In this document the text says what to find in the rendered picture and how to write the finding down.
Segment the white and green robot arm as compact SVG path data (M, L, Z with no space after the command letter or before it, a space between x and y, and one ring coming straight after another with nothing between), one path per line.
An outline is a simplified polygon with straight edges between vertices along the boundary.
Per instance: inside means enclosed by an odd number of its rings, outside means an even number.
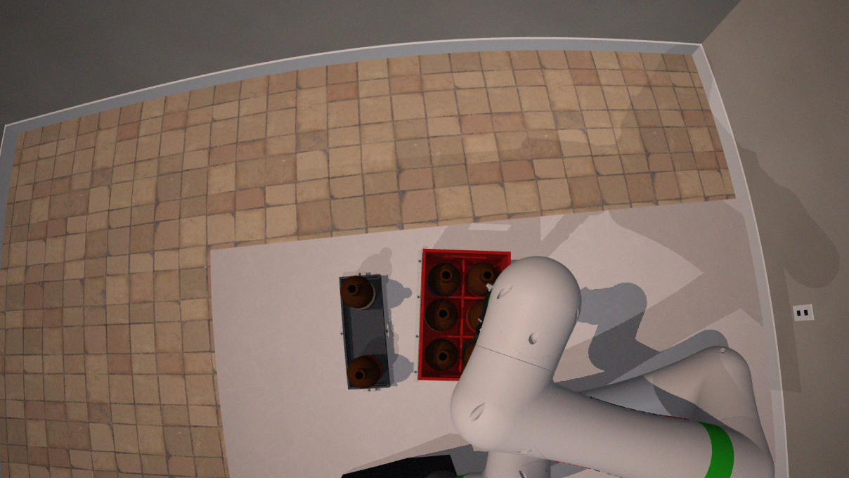
M581 312L572 272L525 257L486 287L484 322L450 407L460 436L488 451L486 469L426 478L550 478L551 460L621 478L775 478L737 351L708 347L571 391L552 376Z

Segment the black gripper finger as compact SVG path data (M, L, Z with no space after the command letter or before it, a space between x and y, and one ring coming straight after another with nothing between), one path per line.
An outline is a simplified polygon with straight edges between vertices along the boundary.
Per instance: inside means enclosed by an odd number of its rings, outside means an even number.
M479 318L480 318L480 319L479 319ZM483 324L483 321L484 321L483 312L482 312L482 314L480 315L480 317L479 317L479 318L478 318L478 320L479 320L479 321L481 321L481 323ZM476 339L476 340L478 339L478 337L479 337L479 335L480 335L481 327L482 327L482 325L481 325L481 324L478 324L478 325L477 325L477 327L475 328L475 335L474 335L474 339Z

